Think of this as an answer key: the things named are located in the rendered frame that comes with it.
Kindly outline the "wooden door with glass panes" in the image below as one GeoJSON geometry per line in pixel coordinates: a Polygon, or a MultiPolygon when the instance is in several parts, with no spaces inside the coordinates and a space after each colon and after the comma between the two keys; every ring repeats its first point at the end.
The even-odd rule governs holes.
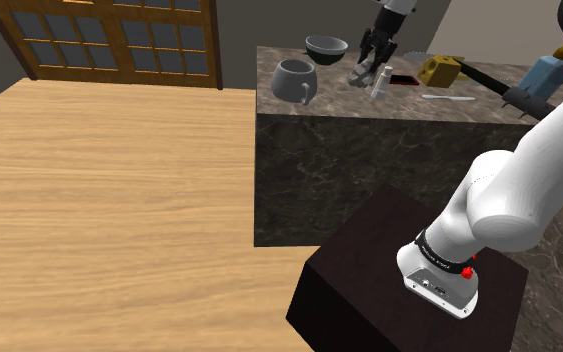
{"type": "Polygon", "coordinates": [[[216,0],[0,0],[32,80],[222,89],[216,0]]]}

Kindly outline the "grey crumpled lump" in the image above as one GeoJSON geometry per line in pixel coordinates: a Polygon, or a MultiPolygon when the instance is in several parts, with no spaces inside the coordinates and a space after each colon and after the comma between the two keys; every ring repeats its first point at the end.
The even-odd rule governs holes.
{"type": "Polygon", "coordinates": [[[348,84],[354,87],[366,88],[374,84],[379,65],[374,65],[371,59],[365,59],[356,64],[348,76],[348,84]]]}

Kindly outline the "dark robot stand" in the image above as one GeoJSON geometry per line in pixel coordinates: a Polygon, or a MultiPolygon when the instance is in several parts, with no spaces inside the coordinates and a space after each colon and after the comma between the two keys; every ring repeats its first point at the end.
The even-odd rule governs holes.
{"type": "Polygon", "coordinates": [[[314,352],[510,352],[528,271],[483,249],[459,320],[405,287],[396,262],[436,214],[384,185],[305,262],[286,319],[314,352]]]}

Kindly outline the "black bowl white inside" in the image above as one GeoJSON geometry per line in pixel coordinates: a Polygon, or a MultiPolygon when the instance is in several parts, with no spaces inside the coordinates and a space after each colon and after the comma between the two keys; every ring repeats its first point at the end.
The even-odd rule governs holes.
{"type": "Polygon", "coordinates": [[[305,39],[305,54],[323,66],[340,61],[347,49],[348,44],[344,40],[332,36],[311,35],[305,39]]]}

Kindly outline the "yellow cheese block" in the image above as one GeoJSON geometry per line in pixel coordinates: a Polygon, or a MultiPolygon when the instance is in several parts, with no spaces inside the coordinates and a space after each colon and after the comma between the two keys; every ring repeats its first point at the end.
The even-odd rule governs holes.
{"type": "Polygon", "coordinates": [[[427,87],[449,88],[461,72],[461,64],[453,57],[436,55],[426,59],[417,78],[427,87]]]}

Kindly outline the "grey mug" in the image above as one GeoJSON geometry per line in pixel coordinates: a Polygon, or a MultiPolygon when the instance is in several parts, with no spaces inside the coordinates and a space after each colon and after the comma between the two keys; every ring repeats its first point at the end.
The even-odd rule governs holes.
{"type": "Polygon", "coordinates": [[[313,64],[300,59],[281,60],[271,81],[271,91],[280,100],[307,106],[317,93],[317,72],[313,64]]]}

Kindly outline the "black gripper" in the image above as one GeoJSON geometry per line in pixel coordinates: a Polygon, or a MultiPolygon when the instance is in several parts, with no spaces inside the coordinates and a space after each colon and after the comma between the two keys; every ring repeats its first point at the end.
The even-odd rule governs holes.
{"type": "Polygon", "coordinates": [[[393,37],[398,33],[406,16],[393,10],[382,7],[374,22],[373,30],[367,28],[360,42],[360,56],[358,63],[367,59],[370,52],[377,52],[377,65],[385,64],[396,51],[398,44],[393,42],[393,37]]]}

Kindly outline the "blue box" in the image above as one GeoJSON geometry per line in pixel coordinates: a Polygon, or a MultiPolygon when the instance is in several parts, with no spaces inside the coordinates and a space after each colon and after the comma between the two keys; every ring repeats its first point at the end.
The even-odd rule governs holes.
{"type": "Polygon", "coordinates": [[[563,60],[553,56],[542,56],[517,87],[542,100],[547,100],[562,84],[563,60]]]}

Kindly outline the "small white bottle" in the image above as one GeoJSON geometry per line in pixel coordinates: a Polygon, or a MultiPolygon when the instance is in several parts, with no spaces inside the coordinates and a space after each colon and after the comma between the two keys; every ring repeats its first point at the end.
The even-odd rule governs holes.
{"type": "Polygon", "coordinates": [[[391,66],[385,66],[383,71],[380,73],[378,80],[374,84],[373,90],[371,92],[371,97],[375,100],[383,100],[388,93],[389,84],[391,81],[391,76],[393,73],[393,68],[391,66]]]}

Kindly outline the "dark marble counter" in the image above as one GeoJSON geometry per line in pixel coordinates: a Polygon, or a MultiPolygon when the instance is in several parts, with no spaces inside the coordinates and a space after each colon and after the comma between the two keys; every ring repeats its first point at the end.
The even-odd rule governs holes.
{"type": "MultiPolygon", "coordinates": [[[[533,125],[474,82],[448,90],[395,86],[376,101],[346,83],[354,54],[318,68],[319,88],[309,105],[281,101],[271,91],[273,71],[281,60],[302,55],[299,49],[256,51],[258,246],[321,244],[385,181],[441,207],[474,156],[513,147],[533,125]]],[[[531,276],[514,352],[563,352],[563,211],[519,262],[531,276]]]]}

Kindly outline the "long black spiked tool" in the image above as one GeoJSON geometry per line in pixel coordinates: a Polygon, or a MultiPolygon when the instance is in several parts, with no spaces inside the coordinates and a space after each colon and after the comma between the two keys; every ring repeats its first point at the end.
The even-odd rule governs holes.
{"type": "Polygon", "coordinates": [[[531,95],[524,89],[510,87],[461,60],[456,59],[456,62],[461,65],[461,73],[467,75],[485,88],[500,95],[504,101],[504,106],[512,105],[517,108],[522,112],[522,117],[529,115],[536,120],[543,120],[555,109],[554,105],[547,103],[539,97],[531,95]]]}

